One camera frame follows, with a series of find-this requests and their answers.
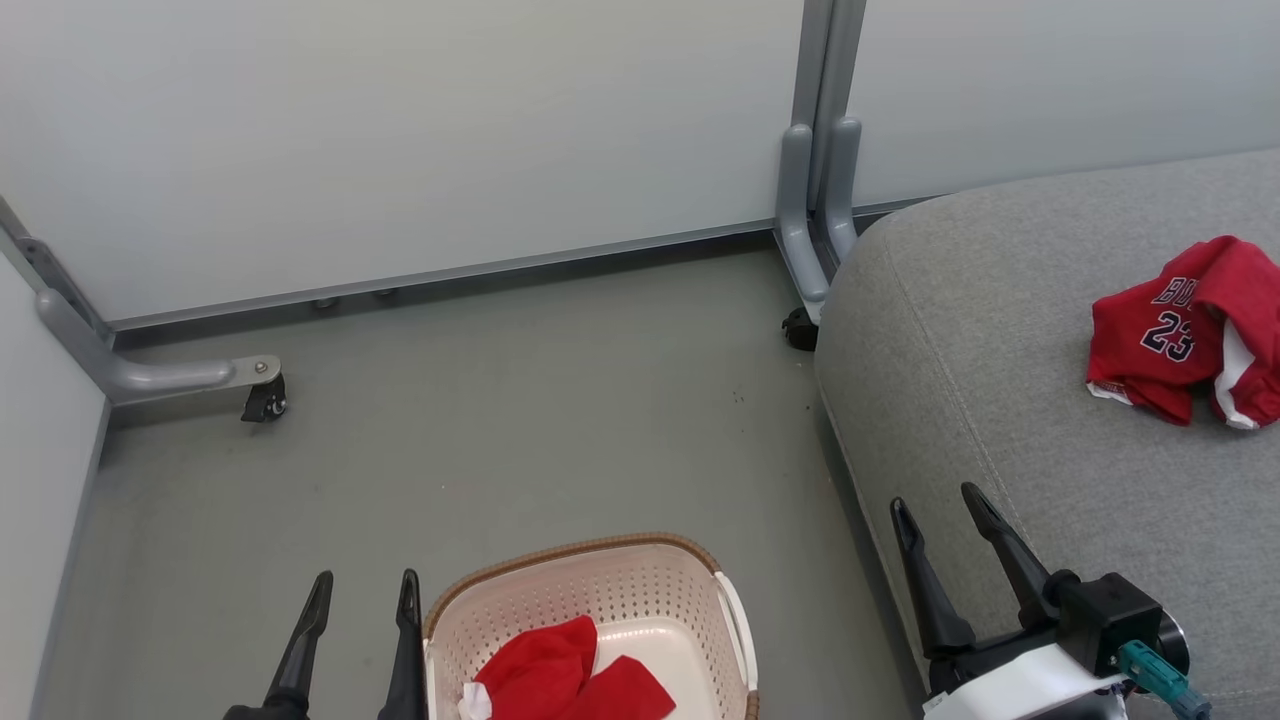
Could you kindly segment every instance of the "laundry basket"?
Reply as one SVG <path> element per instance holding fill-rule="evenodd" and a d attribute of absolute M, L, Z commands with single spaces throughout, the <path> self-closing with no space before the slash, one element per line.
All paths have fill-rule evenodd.
<path fill-rule="evenodd" d="M 457 720 L 462 683 L 517 634 L 590 615 L 595 671 L 645 665 L 676 701 L 668 720 L 756 720 L 755 650 L 716 559 L 672 534 L 603 538 L 486 568 L 447 589 L 422 625 L 431 720 Z"/>

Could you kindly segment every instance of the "caster wheel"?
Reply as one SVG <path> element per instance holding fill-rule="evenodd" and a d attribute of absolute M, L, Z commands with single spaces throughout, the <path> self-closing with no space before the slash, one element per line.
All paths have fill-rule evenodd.
<path fill-rule="evenodd" d="M 818 325 L 813 324 L 804 307 L 796 307 L 782 320 L 782 332 L 787 336 L 787 345 L 796 350 L 813 352 L 818 347 Z"/>
<path fill-rule="evenodd" d="M 248 400 L 244 401 L 244 414 L 241 420 L 244 423 L 266 423 L 275 420 L 289 409 L 289 401 L 284 397 L 284 373 L 275 375 L 269 383 L 253 386 L 248 391 Z"/>

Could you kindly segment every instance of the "gray floor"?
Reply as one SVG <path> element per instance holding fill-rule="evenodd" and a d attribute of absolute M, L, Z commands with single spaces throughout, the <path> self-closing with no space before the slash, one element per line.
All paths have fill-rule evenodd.
<path fill-rule="evenodd" d="M 430 603 L 480 566 L 640 530 L 696 539 L 733 579 L 764 716 L 918 716 L 812 356 L 777 331 L 795 305 L 756 245 L 133 352 L 275 352 L 291 411 L 242 424 L 237 393 L 114 418 L 44 717 L 260 702 L 324 569 L 311 716 L 372 717 L 406 566 Z"/>

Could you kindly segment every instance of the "gray upholstered cushion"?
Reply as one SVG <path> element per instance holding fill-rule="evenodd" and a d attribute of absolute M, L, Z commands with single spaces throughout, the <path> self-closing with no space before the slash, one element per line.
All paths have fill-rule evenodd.
<path fill-rule="evenodd" d="M 961 192 L 859 241 L 817 366 L 913 642 L 897 495 L 979 637 L 1018 628 L 960 498 L 973 480 L 1050 570 L 1120 571 L 1160 600 L 1215 717 L 1280 715 L 1280 425 L 1233 430 L 1199 402 L 1179 428 L 1083 384 L 1091 304 L 1228 233 L 1280 260 L 1280 151 Z"/>

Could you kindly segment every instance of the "white partition panel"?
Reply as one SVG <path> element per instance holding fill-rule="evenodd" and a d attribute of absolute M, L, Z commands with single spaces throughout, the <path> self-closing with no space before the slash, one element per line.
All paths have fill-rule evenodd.
<path fill-rule="evenodd" d="M 108 320 L 773 215 L 804 0 L 5 0 L 0 192 Z"/>
<path fill-rule="evenodd" d="M 1274 0 L 867 0 L 854 205 L 1280 143 Z"/>
<path fill-rule="evenodd" d="M 0 234 L 0 242 L 9 240 Z M 28 717 L 105 398 L 0 256 L 0 717 Z"/>

